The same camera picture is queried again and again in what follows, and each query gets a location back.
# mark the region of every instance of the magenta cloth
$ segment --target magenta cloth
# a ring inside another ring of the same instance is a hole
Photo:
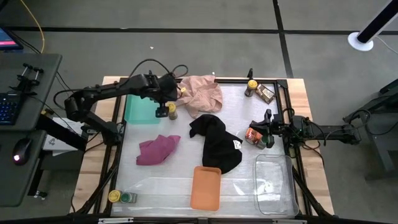
[[[149,166],[162,163],[175,150],[180,138],[180,136],[158,135],[153,141],[140,143],[141,155],[137,156],[137,165]]]

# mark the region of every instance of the white label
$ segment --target white label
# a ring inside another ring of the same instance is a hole
[[[242,148],[242,145],[241,145],[241,143],[238,140],[234,140],[234,146],[235,146],[235,149],[241,149]]]

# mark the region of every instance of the yellow lid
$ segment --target yellow lid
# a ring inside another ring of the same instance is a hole
[[[250,81],[248,81],[248,87],[250,88],[250,89],[255,89],[255,88],[257,88],[257,82],[255,81],[255,80],[250,80]]]
[[[118,202],[120,201],[120,195],[121,195],[120,190],[112,190],[108,195],[108,199],[112,203]]]
[[[174,113],[175,112],[175,104],[174,103],[169,103],[169,112],[170,113]]]

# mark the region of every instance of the pink cloth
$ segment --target pink cloth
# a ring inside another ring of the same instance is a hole
[[[158,135],[153,141],[140,143],[141,155],[137,156],[137,165],[148,166],[162,163],[175,150],[180,138],[180,136]]]
[[[214,75],[189,76],[178,84],[180,89],[186,88],[176,105],[184,105],[192,118],[196,118],[199,111],[217,112],[223,106],[223,94]]]

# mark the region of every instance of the wooden table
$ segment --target wooden table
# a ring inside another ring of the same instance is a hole
[[[103,85],[119,81],[120,78],[121,77],[104,77]],[[310,119],[312,119],[304,80],[299,78],[291,78],[287,79],[287,83],[289,85],[290,101],[293,109],[295,110],[295,114],[306,117],[308,116]],[[122,110],[122,108],[124,109],[124,102],[125,96],[122,98],[121,101],[121,109],[119,110],[118,122],[121,121],[123,116],[124,110]],[[115,98],[99,101],[97,103],[95,113],[105,121],[111,121],[114,104]],[[101,141],[102,137],[101,135],[99,135],[87,145],[87,148],[94,146]],[[316,142],[308,142],[307,144],[312,147],[315,147],[317,145]],[[114,159],[114,150],[115,149],[113,149],[111,153],[109,166],[112,164]],[[76,184],[75,196],[73,198],[73,204],[77,210],[81,208],[81,206],[83,206],[83,204],[88,200],[88,198],[97,187],[98,182],[100,181],[101,169],[104,161],[104,153],[105,145],[101,145],[87,152],[83,158],[78,182]],[[314,194],[318,202],[321,203],[323,208],[327,212],[333,214],[333,206],[331,204],[328,183],[326,181],[325,170],[323,168],[321,158],[315,152],[305,149],[301,149],[301,155],[308,188],[311,190],[312,194]],[[299,200],[299,207],[302,212],[305,212],[301,190],[298,186],[296,187],[296,189]],[[109,190],[107,186],[104,189],[100,212],[103,211],[106,205],[108,192]]]

